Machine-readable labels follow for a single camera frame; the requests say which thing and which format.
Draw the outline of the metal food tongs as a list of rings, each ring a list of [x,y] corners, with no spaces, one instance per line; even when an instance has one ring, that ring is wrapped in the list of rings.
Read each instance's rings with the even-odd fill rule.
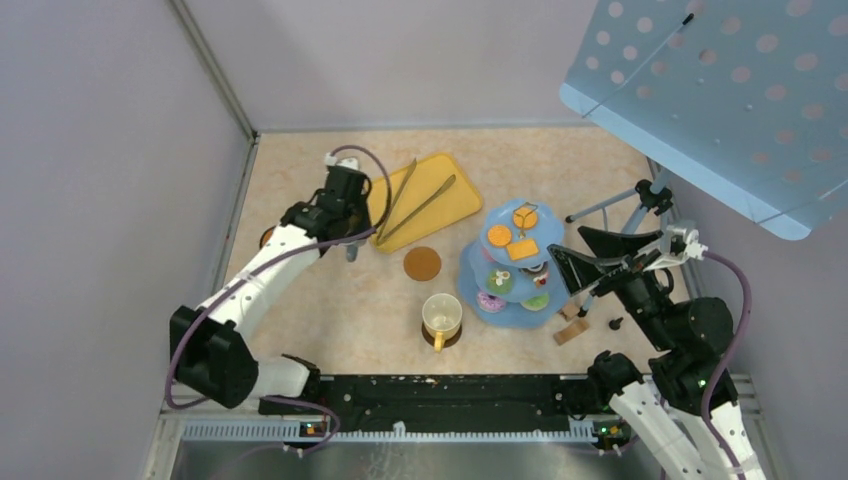
[[[393,189],[390,206],[385,210],[389,216],[378,229],[375,246],[388,251],[388,244],[397,234],[443,197],[457,179],[454,159],[447,154],[414,159],[397,175],[393,174],[386,183]]]

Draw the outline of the green frosted donut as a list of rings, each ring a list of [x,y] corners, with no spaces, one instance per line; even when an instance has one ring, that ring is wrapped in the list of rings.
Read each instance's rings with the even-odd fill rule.
[[[548,293],[544,293],[522,301],[520,305],[528,311],[537,312],[546,308],[549,302],[550,295]]]

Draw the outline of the round orange biscuit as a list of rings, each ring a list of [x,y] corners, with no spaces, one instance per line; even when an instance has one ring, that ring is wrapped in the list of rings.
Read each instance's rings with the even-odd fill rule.
[[[520,230],[533,229],[539,222],[537,206],[521,206],[513,211],[512,222]]]
[[[512,231],[505,225],[493,225],[486,232],[486,240],[494,248],[505,248],[512,241]]]

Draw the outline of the square orange biscuit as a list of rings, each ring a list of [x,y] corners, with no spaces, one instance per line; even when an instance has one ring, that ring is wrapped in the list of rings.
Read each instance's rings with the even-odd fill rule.
[[[539,247],[532,238],[524,238],[519,241],[509,243],[505,249],[511,261],[520,261],[532,258],[539,253]]]

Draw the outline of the black yellow round coaster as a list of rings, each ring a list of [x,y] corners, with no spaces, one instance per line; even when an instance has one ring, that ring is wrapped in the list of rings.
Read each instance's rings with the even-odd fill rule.
[[[268,229],[266,229],[262,233],[262,235],[260,236],[260,239],[259,239],[259,248],[260,249],[265,248],[266,246],[268,246],[271,243],[271,239],[273,237],[274,230],[275,230],[275,227],[272,226],[272,227],[269,227]]]

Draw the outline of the light brown round coaster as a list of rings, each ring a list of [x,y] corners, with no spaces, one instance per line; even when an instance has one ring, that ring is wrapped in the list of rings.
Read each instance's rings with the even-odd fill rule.
[[[440,255],[430,247],[415,247],[404,257],[405,274],[412,280],[426,282],[434,279],[441,271]]]

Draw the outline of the purple frosted donut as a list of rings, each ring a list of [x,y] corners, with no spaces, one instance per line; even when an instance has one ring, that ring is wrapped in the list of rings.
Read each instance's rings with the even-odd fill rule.
[[[484,291],[479,291],[476,295],[478,307],[487,313],[499,313],[504,310],[508,302],[496,295],[488,294]]]

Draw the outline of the yellow cup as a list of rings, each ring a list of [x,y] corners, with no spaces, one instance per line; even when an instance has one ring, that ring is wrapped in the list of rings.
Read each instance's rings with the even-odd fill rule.
[[[422,323],[434,330],[436,345],[441,347],[442,335],[459,324],[462,325],[463,307],[451,294],[437,293],[430,296],[421,309]]]

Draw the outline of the dark brown round coaster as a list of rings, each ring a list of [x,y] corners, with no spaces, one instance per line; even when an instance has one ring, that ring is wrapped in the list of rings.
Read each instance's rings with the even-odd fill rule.
[[[463,334],[463,326],[459,324],[452,330],[444,333],[442,335],[441,347],[438,348],[436,345],[436,334],[434,330],[430,329],[427,324],[421,324],[421,335],[425,342],[429,344],[435,351],[439,352],[444,349],[450,348],[455,345],[462,337]]]

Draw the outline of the grey mug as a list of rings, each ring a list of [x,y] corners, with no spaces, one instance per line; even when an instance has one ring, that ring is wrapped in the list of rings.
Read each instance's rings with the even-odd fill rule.
[[[360,242],[351,242],[345,246],[345,255],[347,262],[353,263],[357,260],[360,247]]]

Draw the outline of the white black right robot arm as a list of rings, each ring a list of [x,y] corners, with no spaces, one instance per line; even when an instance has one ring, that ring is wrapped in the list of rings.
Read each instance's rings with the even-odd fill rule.
[[[743,311],[733,320],[717,297],[672,301],[671,284],[657,274],[690,260],[711,258],[691,222],[643,234],[581,226],[585,255],[551,244],[547,250],[572,293],[614,294],[660,357],[645,380],[622,353],[595,357],[567,413],[612,412],[648,448],[670,479],[763,479],[745,431],[738,392],[727,370],[750,315],[751,289],[737,277]]]

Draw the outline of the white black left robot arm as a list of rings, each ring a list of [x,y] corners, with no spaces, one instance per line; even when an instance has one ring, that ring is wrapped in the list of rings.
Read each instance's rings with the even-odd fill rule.
[[[370,186],[354,158],[329,164],[324,186],[285,212],[245,267],[199,306],[179,307],[169,320],[167,383],[228,409],[272,395],[297,413],[314,410],[317,368],[291,355],[258,360],[248,340],[278,297],[330,248],[356,248],[373,234]]]

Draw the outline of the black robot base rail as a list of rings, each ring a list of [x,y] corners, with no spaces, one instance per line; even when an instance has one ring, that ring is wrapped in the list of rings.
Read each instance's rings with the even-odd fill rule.
[[[341,431],[412,433],[565,432],[612,410],[586,378],[560,374],[335,375],[300,396],[334,411]]]

